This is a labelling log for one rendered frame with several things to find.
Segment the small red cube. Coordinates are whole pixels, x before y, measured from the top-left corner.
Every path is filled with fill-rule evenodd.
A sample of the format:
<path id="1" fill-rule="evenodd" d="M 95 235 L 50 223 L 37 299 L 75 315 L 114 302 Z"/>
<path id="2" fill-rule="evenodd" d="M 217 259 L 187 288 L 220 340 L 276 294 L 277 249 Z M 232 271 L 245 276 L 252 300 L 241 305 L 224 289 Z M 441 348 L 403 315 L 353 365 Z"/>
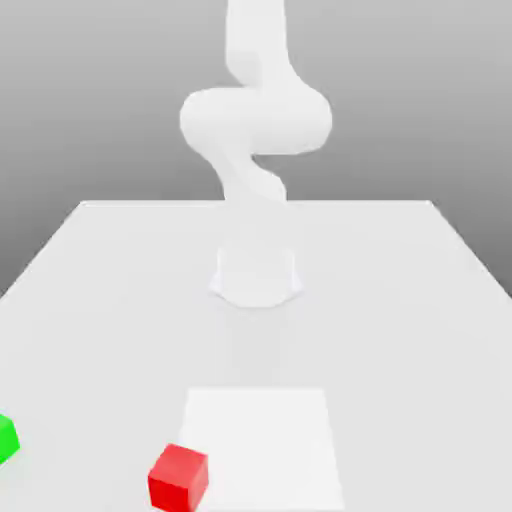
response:
<path id="1" fill-rule="evenodd" d="M 148 474 L 150 503 L 163 512 L 195 512 L 209 484 L 208 456 L 168 444 Z"/>

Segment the small green cube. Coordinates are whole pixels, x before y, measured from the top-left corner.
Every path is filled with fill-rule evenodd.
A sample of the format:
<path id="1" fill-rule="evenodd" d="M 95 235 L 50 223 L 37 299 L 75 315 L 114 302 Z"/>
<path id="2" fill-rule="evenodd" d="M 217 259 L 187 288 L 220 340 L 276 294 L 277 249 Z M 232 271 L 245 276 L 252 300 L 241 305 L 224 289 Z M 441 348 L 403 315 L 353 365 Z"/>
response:
<path id="1" fill-rule="evenodd" d="M 20 449 L 20 442 L 14 422 L 0 414 L 0 465 L 9 460 Z"/>

